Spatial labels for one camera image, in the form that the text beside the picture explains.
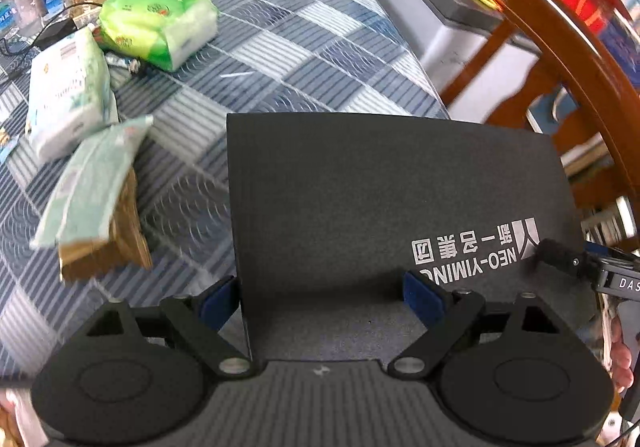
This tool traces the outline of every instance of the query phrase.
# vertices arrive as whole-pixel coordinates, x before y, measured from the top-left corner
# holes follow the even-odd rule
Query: checkered tablecloth
[[[56,250],[29,241],[68,159],[40,164],[25,138],[0,168],[0,375],[32,377],[103,302],[155,305],[234,273],[228,112],[341,111],[447,118],[376,0],[212,0],[220,34],[180,70],[113,70],[123,118],[153,113],[135,162],[153,271],[129,266],[62,284]],[[2,70],[17,59],[0,58]],[[20,134],[30,76],[4,84],[0,120]],[[239,316],[226,329],[239,347]]]

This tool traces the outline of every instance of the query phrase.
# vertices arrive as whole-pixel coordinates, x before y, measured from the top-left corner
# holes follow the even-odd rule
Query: wires
[[[29,44],[26,48],[23,48],[23,49],[21,49],[21,50],[19,50],[17,52],[9,51],[9,48],[7,46],[6,41],[4,41],[4,47],[7,50],[7,55],[5,55],[5,56],[9,57],[9,56],[22,55],[22,59],[20,59],[20,61],[16,65],[16,67],[11,72],[8,73],[7,78],[4,81],[0,82],[0,86],[4,86],[6,83],[11,82],[12,80],[15,80],[16,78],[19,78],[20,76],[22,76],[22,74],[25,71],[27,71],[26,68],[22,68],[21,66],[24,64],[24,61],[26,61],[27,56],[29,55],[30,51],[33,50],[33,47],[35,46],[35,43],[38,41],[38,39],[42,36],[42,34],[44,32],[46,32],[46,30],[47,30],[47,28],[49,26],[51,26],[53,23],[55,23],[57,21],[57,19],[63,13],[65,13],[65,11],[70,10],[71,8],[75,8],[76,6],[99,6],[100,8],[102,7],[102,5],[100,3],[90,2],[90,1],[78,2],[78,3],[72,4],[71,6],[65,6],[62,10],[60,10],[57,14],[55,14],[55,16],[53,16],[49,20],[49,22],[47,22],[44,25],[44,28],[42,30],[40,30],[40,32],[36,35],[36,37],[33,39],[31,44]]]
[[[636,421],[635,424],[633,424],[629,429],[627,429],[625,432],[623,432],[620,436],[618,436],[615,440],[613,440],[613,442],[609,442],[605,445],[605,447],[613,447],[616,443],[618,443],[620,440],[625,439],[627,436],[629,436],[633,430],[638,427],[638,425],[640,425],[640,420]]]

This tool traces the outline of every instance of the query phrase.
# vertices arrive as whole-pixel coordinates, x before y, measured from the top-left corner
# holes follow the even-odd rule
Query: chair backrest
[[[470,62],[473,74],[488,61],[487,55],[490,58],[497,51],[498,42],[504,43],[516,29],[529,37],[541,54],[522,89],[499,104],[486,123],[525,127],[532,101],[564,84],[579,107],[562,122],[554,137],[559,154],[599,132],[615,163],[589,182],[575,186],[578,207],[613,202],[623,194],[633,206],[640,199],[640,100],[620,66],[561,0],[508,0],[504,16],[497,40],[490,39]],[[463,71],[446,88],[446,102],[466,87],[470,75],[469,70]]]

